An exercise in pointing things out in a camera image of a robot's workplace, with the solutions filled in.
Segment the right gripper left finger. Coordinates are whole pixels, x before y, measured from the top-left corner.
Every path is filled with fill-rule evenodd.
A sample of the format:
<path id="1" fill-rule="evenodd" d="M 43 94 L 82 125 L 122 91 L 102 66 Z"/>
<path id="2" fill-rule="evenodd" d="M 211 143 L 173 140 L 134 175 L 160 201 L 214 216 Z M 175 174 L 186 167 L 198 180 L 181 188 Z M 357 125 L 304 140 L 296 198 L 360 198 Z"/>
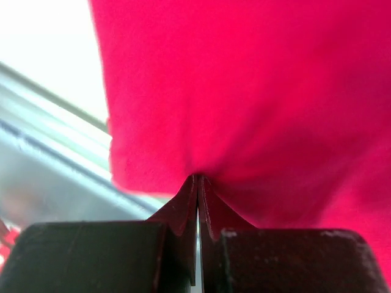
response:
<path id="1" fill-rule="evenodd" d="M 2 292 L 189 292 L 197 177 L 147 220 L 36 223 L 16 240 Z"/>

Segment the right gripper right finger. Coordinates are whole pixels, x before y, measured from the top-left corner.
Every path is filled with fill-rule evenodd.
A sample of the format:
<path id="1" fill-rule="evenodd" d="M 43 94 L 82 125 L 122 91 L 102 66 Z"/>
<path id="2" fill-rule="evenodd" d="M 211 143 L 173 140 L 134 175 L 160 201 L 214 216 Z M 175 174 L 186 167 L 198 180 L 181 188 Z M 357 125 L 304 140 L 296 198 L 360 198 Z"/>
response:
<path id="1" fill-rule="evenodd" d="M 198 178 L 203 292 L 389 292 L 349 230 L 258 229 Z"/>

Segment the bright red t shirt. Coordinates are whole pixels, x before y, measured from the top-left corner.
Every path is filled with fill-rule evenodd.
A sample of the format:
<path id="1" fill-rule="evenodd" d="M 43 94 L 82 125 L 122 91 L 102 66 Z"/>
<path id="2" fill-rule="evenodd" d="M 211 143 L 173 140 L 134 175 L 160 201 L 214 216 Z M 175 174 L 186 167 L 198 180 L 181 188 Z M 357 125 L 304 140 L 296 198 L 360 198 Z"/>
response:
<path id="1" fill-rule="evenodd" d="M 344 228 L 390 278 L 389 1 L 91 1 L 111 172 L 260 228 Z"/>

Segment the aluminium mounting rail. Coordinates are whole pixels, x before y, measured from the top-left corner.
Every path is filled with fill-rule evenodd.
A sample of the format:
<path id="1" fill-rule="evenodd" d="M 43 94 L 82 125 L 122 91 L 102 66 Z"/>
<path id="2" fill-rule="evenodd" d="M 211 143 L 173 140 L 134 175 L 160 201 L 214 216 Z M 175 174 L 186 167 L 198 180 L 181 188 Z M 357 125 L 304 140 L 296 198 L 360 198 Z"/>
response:
<path id="1" fill-rule="evenodd" d="M 164 204 L 111 183 L 106 126 L 1 66 L 1 217 L 35 222 L 146 219 Z"/>

